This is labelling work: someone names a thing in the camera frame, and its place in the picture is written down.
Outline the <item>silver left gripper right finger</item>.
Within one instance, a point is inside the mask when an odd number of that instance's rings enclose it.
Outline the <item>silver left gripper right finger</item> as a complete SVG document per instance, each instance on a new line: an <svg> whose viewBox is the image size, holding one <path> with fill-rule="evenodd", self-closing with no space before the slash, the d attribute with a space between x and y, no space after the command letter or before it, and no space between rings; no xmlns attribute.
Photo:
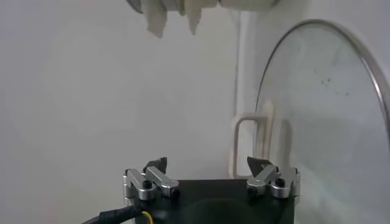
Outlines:
<svg viewBox="0 0 390 224"><path fill-rule="evenodd" d="M300 172L296 168L281 169L268 159L250 156L247 164L252 172L246 183L251 196L261 197L269 191L274 198L300 197Z"/></svg>

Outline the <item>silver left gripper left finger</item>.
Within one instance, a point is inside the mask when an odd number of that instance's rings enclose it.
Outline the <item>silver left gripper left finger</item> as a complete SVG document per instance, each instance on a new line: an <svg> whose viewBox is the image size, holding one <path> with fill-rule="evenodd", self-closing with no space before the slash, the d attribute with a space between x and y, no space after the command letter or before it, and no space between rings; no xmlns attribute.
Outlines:
<svg viewBox="0 0 390 224"><path fill-rule="evenodd" d="M122 198L126 206L136 201L153 201L159 193L163 198L175 200L180 195L179 181L166 175L167 157L149 161L139 171L126 169L122 175Z"/></svg>

